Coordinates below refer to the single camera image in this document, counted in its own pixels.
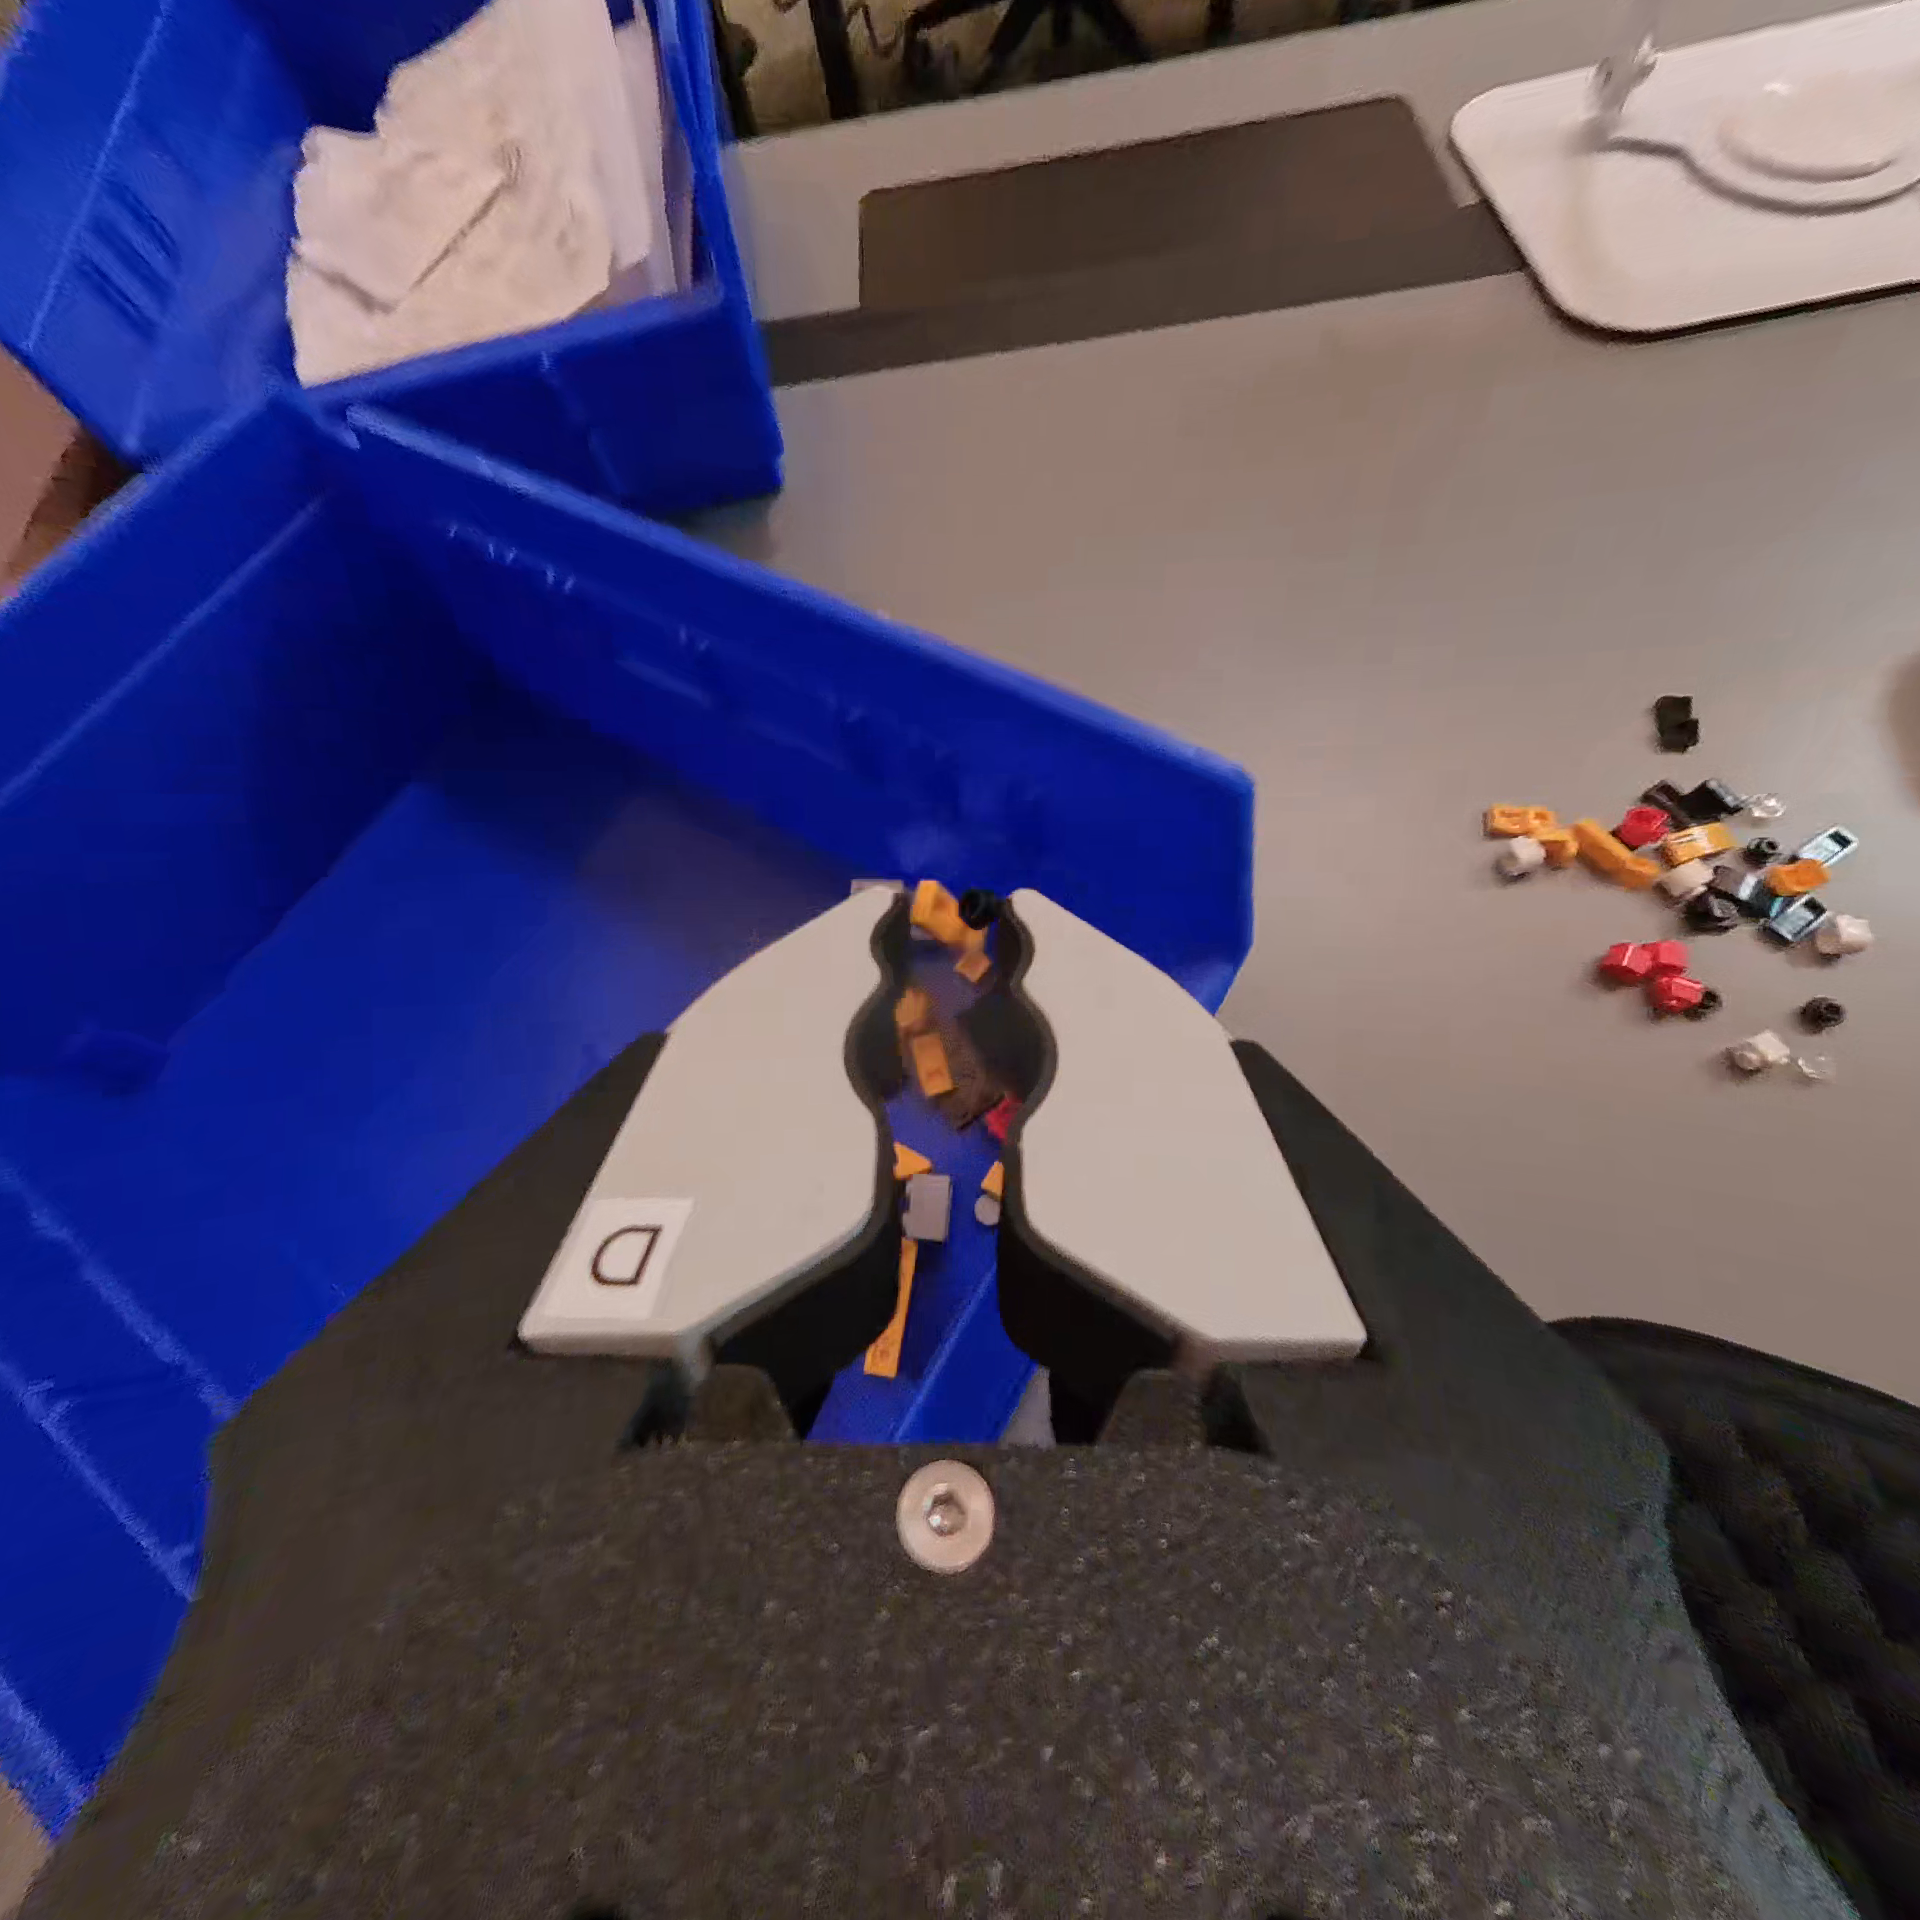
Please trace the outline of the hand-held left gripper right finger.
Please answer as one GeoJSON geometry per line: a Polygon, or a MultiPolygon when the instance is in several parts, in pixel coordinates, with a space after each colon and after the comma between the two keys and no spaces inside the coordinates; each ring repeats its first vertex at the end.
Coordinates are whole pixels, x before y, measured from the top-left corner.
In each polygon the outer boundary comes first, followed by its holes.
{"type": "Polygon", "coordinates": [[[1184,983],[1040,892],[1005,921],[1037,1030],[999,1215],[999,1318],[1106,1414],[1139,1374],[1346,1365],[1368,1328],[1227,1028],[1184,983]]]}

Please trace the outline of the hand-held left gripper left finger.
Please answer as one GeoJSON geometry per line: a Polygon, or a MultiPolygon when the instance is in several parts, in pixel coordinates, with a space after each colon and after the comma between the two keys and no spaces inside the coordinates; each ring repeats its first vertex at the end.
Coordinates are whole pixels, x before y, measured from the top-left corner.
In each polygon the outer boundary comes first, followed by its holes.
{"type": "Polygon", "coordinates": [[[906,948],[906,888],[855,886],[672,1022],[522,1312],[528,1352],[755,1369],[812,1424],[897,1313],[906,948]]]}

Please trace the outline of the mixed toy bricks heap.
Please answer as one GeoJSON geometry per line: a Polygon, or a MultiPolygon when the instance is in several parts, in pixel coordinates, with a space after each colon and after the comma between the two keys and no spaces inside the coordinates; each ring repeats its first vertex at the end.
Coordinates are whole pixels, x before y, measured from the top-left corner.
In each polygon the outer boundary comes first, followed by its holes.
{"type": "Polygon", "coordinates": [[[1018,948],[997,896],[924,877],[904,899],[892,1009],[900,1084],[889,1109],[900,1257],[895,1316],[863,1358],[865,1377],[884,1385],[925,1381],[992,1279],[1004,1152],[1021,1105],[1021,1032],[1001,995],[1018,948]]]}

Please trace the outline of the blue plastic bin holding bricks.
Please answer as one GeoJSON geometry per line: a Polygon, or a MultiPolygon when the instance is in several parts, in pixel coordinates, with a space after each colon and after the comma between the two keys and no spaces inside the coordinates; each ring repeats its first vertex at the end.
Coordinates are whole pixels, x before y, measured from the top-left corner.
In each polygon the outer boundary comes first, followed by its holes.
{"type": "Polygon", "coordinates": [[[210,1436],[639,1036],[853,879],[1227,996],[1234,761],[674,525],[265,403],[4,598],[4,1782],[51,1833],[210,1436]]]}

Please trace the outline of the large pile of toy bricks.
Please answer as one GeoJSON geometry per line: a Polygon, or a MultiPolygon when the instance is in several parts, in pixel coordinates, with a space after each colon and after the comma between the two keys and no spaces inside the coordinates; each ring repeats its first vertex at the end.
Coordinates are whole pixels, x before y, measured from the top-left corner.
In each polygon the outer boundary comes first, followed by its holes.
{"type": "Polygon", "coordinates": [[[1539,803],[1493,803],[1480,831],[1505,885],[1545,872],[1586,872],[1665,911],[1657,932],[1607,944],[1591,981],[1634,998],[1647,1019],[1705,1023],[1725,995],[1703,975],[1703,944],[1751,932],[1777,953],[1807,953],[1835,968],[1871,953],[1871,919],[1825,899],[1835,871],[1860,851],[1860,833],[1823,827],[1802,841],[1779,833],[1785,800],[1705,774],[1691,784],[1648,782],[1613,820],[1569,819],[1539,803]]]}

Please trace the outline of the blue plastic bin holding paper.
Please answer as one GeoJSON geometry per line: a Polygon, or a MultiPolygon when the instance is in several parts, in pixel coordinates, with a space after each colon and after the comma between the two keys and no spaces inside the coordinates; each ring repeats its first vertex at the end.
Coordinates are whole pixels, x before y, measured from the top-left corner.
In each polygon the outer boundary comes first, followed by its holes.
{"type": "MultiPolygon", "coordinates": [[[[151,469],[296,380],[284,260],[313,125],[362,127],[447,1],[24,4],[4,45],[4,350],[151,469]]],[[[715,4],[647,15],[689,161],[690,284],[313,390],[650,517],[783,486],[783,433],[723,158],[737,73],[715,4]]]]}

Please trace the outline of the crumpled white paper bags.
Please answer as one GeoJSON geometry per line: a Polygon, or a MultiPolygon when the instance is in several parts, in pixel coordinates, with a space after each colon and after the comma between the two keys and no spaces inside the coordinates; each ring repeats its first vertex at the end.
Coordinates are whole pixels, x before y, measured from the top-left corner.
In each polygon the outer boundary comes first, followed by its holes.
{"type": "Polygon", "coordinates": [[[495,1],[312,127],[285,318],[306,388],[692,284],[690,155],[644,4],[495,1]]]}

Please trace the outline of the white adjustable stand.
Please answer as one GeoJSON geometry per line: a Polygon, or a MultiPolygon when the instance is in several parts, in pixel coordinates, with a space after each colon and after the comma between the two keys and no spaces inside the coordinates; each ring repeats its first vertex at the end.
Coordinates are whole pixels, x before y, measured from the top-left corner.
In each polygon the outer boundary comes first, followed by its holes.
{"type": "Polygon", "coordinates": [[[1663,337],[1919,284],[1919,4],[1620,4],[1450,144],[1569,319],[1663,337]]]}

